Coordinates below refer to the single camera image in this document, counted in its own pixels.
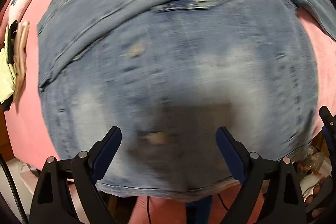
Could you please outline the person's right hand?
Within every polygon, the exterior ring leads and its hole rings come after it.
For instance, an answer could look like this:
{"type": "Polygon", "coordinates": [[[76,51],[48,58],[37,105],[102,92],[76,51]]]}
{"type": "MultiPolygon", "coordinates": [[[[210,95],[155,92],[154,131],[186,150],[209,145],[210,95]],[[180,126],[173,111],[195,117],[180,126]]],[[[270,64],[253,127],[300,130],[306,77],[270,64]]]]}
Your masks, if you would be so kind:
{"type": "Polygon", "coordinates": [[[313,188],[313,193],[305,201],[307,222],[317,219],[329,206],[333,192],[331,176],[323,177],[313,188]]]}

